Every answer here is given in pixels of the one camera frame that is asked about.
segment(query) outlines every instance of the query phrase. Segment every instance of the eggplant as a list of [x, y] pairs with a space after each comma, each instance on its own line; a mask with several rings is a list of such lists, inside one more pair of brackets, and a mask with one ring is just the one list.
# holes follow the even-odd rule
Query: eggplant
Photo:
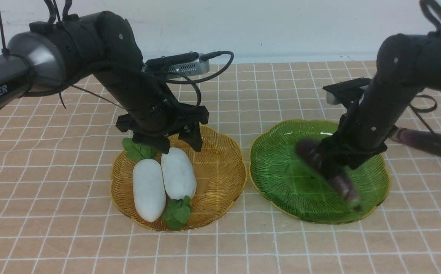
[[441, 134], [439, 133], [398, 128], [389, 138], [394, 142], [441, 157]]
[[[301, 139], [295, 145], [295, 152], [309, 167], [316, 173], [321, 175], [322, 157], [317, 152], [317, 146], [320, 141], [314, 139]], [[361, 212], [361, 200], [358, 191], [354, 187], [352, 180], [349, 178], [344, 169], [336, 177], [326, 180], [327, 184], [344, 199], [344, 202], [356, 212]]]

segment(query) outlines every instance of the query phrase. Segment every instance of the green plate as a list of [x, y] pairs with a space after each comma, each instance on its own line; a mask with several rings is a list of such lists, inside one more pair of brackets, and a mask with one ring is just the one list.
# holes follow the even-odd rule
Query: green plate
[[249, 154], [249, 173], [259, 193], [282, 212], [309, 222], [350, 223], [371, 214], [390, 189], [381, 155], [356, 170], [347, 169], [361, 196], [363, 210], [356, 213], [295, 154], [299, 139], [322, 139], [336, 130], [337, 123], [329, 120], [288, 120], [260, 135]]

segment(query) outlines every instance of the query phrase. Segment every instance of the black robotic arm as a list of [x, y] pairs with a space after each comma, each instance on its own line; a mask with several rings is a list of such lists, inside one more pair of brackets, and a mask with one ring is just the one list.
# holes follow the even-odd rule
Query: black robotic arm
[[[168, 153], [168, 137], [179, 134], [195, 151], [201, 150], [199, 126], [208, 123], [209, 112], [200, 105], [196, 84], [224, 72], [234, 59], [232, 52], [190, 52], [144, 63], [126, 19], [109, 11], [83, 17], [68, 14], [71, 0], [60, 19], [56, 2], [45, 3], [50, 11], [47, 22], [31, 23], [29, 32], [15, 35], [7, 46], [3, 37], [0, 109], [21, 97], [61, 94], [94, 75], [128, 112], [118, 118], [116, 127], [134, 132], [134, 142]], [[209, 60], [221, 54], [231, 55], [222, 70], [201, 80], [189, 78], [209, 72]], [[172, 80], [178, 77], [186, 81]], [[197, 104], [177, 101], [167, 83], [193, 85]]]
[[395, 123], [424, 89], [441, 92], [441, 7], [434, 0], [420, 0], [425, 17], [436, 27], [427, 35], [388, 37], [382, 43], [373, 78], [358, 78], [324, 87], [329, 104], [343, 104], [337, 131], [318, 145], [321, 174], [330, 180], [344, 167], [356, 169], [383, 153], [386, 139], [397, 130]]

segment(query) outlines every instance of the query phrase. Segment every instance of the wicker basket plate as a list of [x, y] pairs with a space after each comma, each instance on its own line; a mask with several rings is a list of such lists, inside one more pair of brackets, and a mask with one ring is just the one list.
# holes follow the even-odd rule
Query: wicker basket plate
[[[178, 136], [170, 137], [172, 147], [185, 151], [193, 165], [197, 191], [191, 201], [192, 213], [180, 230], [196, 229], [221, 218], [243, 192], [247, 182], [247, 168], [243, 153], [236, 142], [207, 126], [201, 126], [203, 148], [195, 152]], [[160, 162], [161, 153], [155, 160]], [[111, 199], [121, 213], [137, 224], [153, 231], [169, 232], [161, 217], [153, 223], [143, 220], [134, 207], [132, 171], [136, 163], [122, 151], [113, 165]]]

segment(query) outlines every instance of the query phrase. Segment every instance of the daikon radish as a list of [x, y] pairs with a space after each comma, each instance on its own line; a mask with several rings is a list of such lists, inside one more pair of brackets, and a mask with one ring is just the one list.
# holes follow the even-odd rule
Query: daikon radish
[[171, 201], [163, 213], [163, 220], [170, 229], [180, 229], [189, 220], [190, 202], [197, 190], [197, 180], [187, 154], [179, 148], [170, 148], [161, 157], [165, 191]]
[[140, 160], [133, 169], [132, 187], [140, 217], [147, 222], [160, 218], [167, 202], [161, 165], [153, 159]]

